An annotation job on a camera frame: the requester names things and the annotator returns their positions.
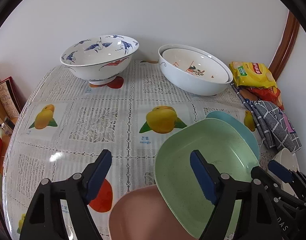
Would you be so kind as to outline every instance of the blue gripper pad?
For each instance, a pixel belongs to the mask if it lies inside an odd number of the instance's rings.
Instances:
[[[292,172],[289,171],[282,164],[278,163],[276,160],[271,160],[268,163],[268,169],[284,183],[292,182]]]
[[[85,196],[85,199],[88,201],[88,203],[95,199],[102,183],[108,173],[108,170],[110,169],[112,165],[112,154],[109,150],[103,150],[106,152],[102,152],[101,154],[104,154],[104,157],[101,159],[100,163],[97,165],[93,175],[88,181],[88,188],[87,188],[87,194]]]
[[[197,178],[198,183],[200,184],[200,187],[203,191],[205,198],[211,201],[213,205],[215,205],[218,202],[215,191],[216,185],[215,182],[212,180],[209,172],[203,165],[202,161],[200,160],[200,158],[198,157],[196,151],[191,152],[190,155],[191,168],[195,174],[195,177]]]

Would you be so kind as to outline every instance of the blue plate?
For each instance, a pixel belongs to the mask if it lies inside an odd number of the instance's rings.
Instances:
[[[243,123],[241,123],[239,120],[235,119],[230,114],[227,114],[222,111],[213,111],[208,113],[206,118],[216,118],[220,119],[229,125],[231,125],[240,135],[241,137],[246,141],[248,146],[251,148],[252,152],[254,153],[255,157],[259,160],[259,146],[258,142],[255,139],[253,133],[246,127]]]

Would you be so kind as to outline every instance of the red bat design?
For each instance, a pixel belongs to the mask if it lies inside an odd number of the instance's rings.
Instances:
[[[121,59],[121,60],[116,60],[115,62],[111,62],[111,63],[108,63],[106,65],[104,65],[103,67],[105,66],[117,66],[119,65],[120,63],[122,63],[124,60],[126,60],[128,57],[124,58],[124,59]]]

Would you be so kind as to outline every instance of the red lay's logo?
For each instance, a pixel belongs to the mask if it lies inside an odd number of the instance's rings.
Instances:
[[[260,67],[259,67],[259,64],[258,63],[253,63],[252,62],[252,65],[253,65],[253,69],[254,69],[254,72],[257,73],[257,74],[262,74],[262,72],[260,71]]]

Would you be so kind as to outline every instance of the bowl foot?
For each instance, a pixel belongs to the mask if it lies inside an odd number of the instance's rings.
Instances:
[[[92,85],[105,85],[109,82],[112,82],[116,77],[112,77],[112,78],[109,78],[109,79],[105,79],[105,80],[102,80],[102,81],[89,81],[89,83],[91,83]]]

